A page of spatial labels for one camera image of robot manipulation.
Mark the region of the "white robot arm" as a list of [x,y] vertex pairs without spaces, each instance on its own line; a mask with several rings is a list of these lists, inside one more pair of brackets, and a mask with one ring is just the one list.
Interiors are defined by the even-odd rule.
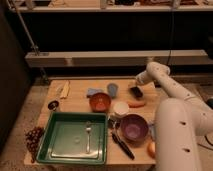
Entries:
[[213,109],[169,74],[168,66],[149,62],[134,80],[157,81],[168,95],[155,112],[156,171],[202,171],[196,137],[213,132]]

